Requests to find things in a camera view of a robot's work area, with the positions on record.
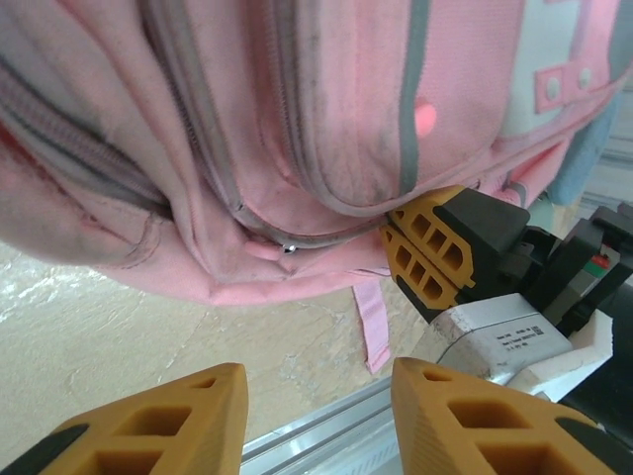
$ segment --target gray zipper trim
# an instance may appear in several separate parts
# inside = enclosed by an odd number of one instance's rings
[[[60,113],[0,56],[0,118],[37,159],[90,190],[170,215],[160,190],[127,156]]]
[[[384,220],[382,216],[340,233],[301,236],[271,226],[245,206],[228,160],[229,150],[218,119],[218,112],[198,59],[196,42],[191,33],[186,7],[182,2],[170,0],[142,2],[141,7],[147,20],[150,36],[154,40],[154,46],[159,49],[157,55],[167,66],[168,70],[165,74],[173,80],[174,87],[179,91],[176,98],[184,105],[184,107],[179,105],[183,112],[184,123],[191,125],[193,135],[190,134],[190,137],[194,137],[192,140],[194,155],[202,165],[207,182],[236,220],[252,231],[285,247],[300,248],[320,248],[345,242],[380,226]],[[289,10],[286,13],[290,17],[285,20],[288,21],[289,27],[292,26],[293,19],[291,7],[292,4],[287,4],[286,8]],[[286,34],[292,38],[292,28],[286,31]],[[292,50],[284,49],[283,55],[292,57]],[[301,143],[297,137],[300,130],[300,127],[293,128],[291,134],[298,143]]]
[[[415,131],[415,96],[424,63],[429,3],[430,0],[411,0],[407,60],[400,96],[401,196],[411,191],[417,182],[419,150]]]

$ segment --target orange gripper pad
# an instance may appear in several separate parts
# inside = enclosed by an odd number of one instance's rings
[[[237,474],[246,372],[226,363],[77,416],[89,428],[42,475]]]
[[[570,408],[413,358],[397,358],[392,406],[412,474],[613,472],[556,422],[595,425]]]

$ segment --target snap button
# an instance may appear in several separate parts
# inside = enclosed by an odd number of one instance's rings
[[[419,139],[428,136],[435,127],[437,111],[422,98],[415,101],[415,133]]]
[[[548,100],[556,100],[561,94],[561,81],[559,81],[556,77],[550,77],[547,80],[547,85],[545,86],[545,94],[547,95]]]
[[[581,89],[587,89],[591,84],[591,70],[588,67],[583,68],[578,75],[578,86]]]

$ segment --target textured surface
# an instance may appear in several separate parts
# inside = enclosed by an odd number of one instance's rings
[[[425,327],[383,283],[392,354]],[[0,466],[63,421],[225,361],[246,366],[247,439],[339,399],[372,377],[351,291],[269,307],[208,308],[50,266],[0,244]]]

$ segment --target blue fabric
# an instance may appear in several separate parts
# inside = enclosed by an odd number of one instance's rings
[[[555,205],[569,206],[585,190],[591,171],[604,150],[621,102],[622,93],[616,94],[599,116],[576,132],[563,165],[547,190]]]

